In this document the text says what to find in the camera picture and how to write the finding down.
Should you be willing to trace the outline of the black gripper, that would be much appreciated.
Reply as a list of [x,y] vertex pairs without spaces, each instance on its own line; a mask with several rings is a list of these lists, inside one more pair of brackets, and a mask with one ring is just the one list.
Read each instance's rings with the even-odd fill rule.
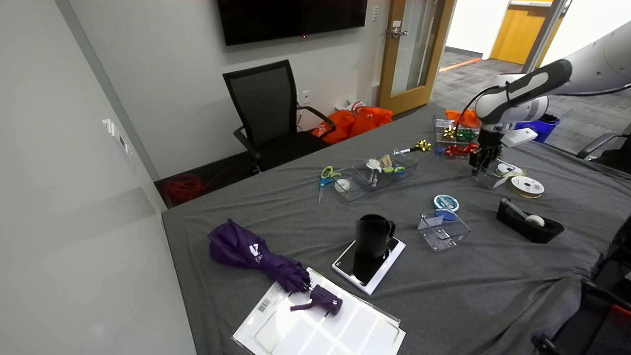
[[502,138],[504,134],[500,130],[482,130],[480,132],[480,154],[484,158],[498,158],[502,154]]

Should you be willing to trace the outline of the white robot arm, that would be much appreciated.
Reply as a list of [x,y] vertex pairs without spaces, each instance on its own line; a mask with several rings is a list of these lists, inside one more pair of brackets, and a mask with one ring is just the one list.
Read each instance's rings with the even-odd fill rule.
[[547,95],[590,97],[628,89],[631,85],[631,22],[616,28],[594,44],[543,65],[519,79],[486,89],[476,115],[482,121],[476,164],[500,158],[506,146],[512,109]]

